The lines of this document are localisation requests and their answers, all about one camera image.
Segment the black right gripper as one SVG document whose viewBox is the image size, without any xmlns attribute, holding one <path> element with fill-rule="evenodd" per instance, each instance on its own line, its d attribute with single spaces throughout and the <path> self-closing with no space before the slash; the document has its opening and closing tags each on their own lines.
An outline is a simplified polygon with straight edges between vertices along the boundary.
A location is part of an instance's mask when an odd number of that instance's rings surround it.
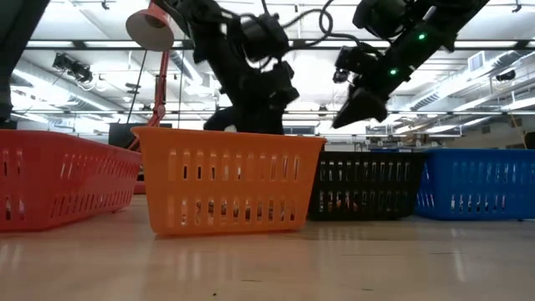
<svg viewBox="0 0 535 301">
<path fill-rule="evenodd" d="M 354 87 L 333 120 L 333 127 L 354 122 L 386 119 L 386 102 L 390 94 L 422 65 L 422 42 L 399 41 L 381 50 L 369 43 L 359 43 Z"/>
</svg>

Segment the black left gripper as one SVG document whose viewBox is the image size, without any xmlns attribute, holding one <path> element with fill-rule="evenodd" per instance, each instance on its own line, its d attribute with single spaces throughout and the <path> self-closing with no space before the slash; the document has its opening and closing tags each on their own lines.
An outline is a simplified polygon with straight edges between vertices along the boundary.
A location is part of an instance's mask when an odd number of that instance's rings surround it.
<svg viewBox="0 0 535 301">
<path fill-rule="evenodd" d="M 287 61 L 280 61 L 266 72 L 252 71 L 239 76 L 225 93 L 235 106 L 248 109 L 270 107 L 284 110 L 299 97 L 293 87 L 294 71 Z M 283 134 L 282 110 L 256 110 L 241 113 L 237 123 L 235 107 L 215 112 L 203 125 L 204 130 L 225 130 L 237 127 L 238 132 L 257 134 Z"/>
</svg>

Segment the orange plastic basket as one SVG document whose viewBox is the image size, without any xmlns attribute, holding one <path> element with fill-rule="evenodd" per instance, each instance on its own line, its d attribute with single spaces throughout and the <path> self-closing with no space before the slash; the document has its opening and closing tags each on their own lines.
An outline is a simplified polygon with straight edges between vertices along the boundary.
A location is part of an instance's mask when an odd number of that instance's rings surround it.
<svg viewBox="0 0 535 301">
<path fill-rule="evenodd" d="M 303 228 L 321 137 L 135 127 L 160 236 Z"/>
</svg>

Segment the black plastic basket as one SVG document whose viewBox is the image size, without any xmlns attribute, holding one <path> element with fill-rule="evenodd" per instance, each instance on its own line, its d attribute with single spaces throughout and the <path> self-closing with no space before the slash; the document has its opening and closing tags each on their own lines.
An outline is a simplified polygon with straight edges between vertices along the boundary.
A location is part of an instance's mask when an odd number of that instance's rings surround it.
<svg viewBox="0 0 535 301">
<path fill-rule="evenodd" d="M 308 219 L 381 221 L 411 216 L 426 159 L 423 152 L 321 152 Z"/>
</svg>

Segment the blue plastic basket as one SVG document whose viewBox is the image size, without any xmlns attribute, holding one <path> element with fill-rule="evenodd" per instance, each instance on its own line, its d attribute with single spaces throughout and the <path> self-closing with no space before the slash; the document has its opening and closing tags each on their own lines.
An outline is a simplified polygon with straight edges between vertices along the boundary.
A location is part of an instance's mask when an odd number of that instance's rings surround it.
<svg viewBox="0 0 535 301">
<path fill-rule="evenodd" d="M 415 214 L 439 221 L 535 219 L 535 150 L 431 149 Z"/>
</svg>

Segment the red plastic basket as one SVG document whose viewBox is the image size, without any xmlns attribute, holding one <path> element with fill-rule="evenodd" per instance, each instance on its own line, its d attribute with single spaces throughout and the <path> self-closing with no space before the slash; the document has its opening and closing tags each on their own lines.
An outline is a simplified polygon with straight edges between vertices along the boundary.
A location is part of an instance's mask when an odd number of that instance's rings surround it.
<svg viewBox="0 0 535 301">
<path fill-rule="evenodd" d="M 129 206 L 131 150 L 52 131 L 0 130 L 0 232 L 60 227 Z"/>
</svg>

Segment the white ceiling vent box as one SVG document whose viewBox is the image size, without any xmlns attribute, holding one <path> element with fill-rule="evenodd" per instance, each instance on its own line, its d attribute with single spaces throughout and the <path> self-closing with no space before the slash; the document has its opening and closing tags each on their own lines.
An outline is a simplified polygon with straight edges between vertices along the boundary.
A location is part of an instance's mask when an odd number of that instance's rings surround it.
<svg viewBox="0 0 535 301">
<path fill-rule="evenodd" d="M 484 51 L 479 51 L 473 54 L 467 59 L 467 67 L 470 72 L 475 72 L 484 67 L 486 62 L 486 53 Z"/>
</svg>

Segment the red desk lamp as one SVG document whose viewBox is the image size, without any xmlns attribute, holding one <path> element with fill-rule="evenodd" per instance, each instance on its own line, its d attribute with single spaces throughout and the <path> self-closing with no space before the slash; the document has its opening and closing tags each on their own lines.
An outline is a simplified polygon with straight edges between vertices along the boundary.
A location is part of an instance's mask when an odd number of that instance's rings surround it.
<svg viewBox="0 0 535 301">
<path fill-rule="evenodd" d="M 170 16 L 155 4 L 155 0 L 151 0 L 148 8 L 141 9 L 127 18 L 125 27 L 130 37 L 144 50 L 162 53 L 160 73 L 156 76 L 155 107 L 147 123 L 148 126 L 159 126 L 164 117 L 169 51 L 175 38 Z"/>
</svg>

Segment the white LED light bar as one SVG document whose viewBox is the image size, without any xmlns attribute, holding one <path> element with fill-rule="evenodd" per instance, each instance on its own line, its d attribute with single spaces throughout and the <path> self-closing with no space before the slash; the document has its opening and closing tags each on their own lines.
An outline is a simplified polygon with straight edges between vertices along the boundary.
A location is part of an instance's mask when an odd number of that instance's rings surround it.
<svg viewBox="0 0 535 301">
<path fill-rule="evenodd" d="M 456 48 L 510 48 L 517 44 L 514 40 L 462 40 L 455 41 Z"/>
<path fill-rule="evenodd" d="M 72 48 L 71 41 L 59 40 L 32 40 L 27 44 L 27 48 Z"/>
<path fill-rule="evenodd" d="M 131 41 L 95 40 L 84 43 L 88 48 L 128 48 L 135 46 Z"/>
</svg>

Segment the black ceiling projector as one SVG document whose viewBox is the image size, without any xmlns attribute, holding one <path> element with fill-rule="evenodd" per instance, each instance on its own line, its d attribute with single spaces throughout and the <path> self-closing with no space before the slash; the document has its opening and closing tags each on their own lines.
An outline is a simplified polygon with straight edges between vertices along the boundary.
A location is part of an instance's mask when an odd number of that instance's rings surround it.
<svg viewBox="0 0 535 301">
<path fill-rule="evenodd" d="M 73 77 L 79 83 L 87 84 L 93 80 L 93 74 L 88 65 L 73 60 L 66 54 L 56 54 L 52 66 Z"/>
</svg>

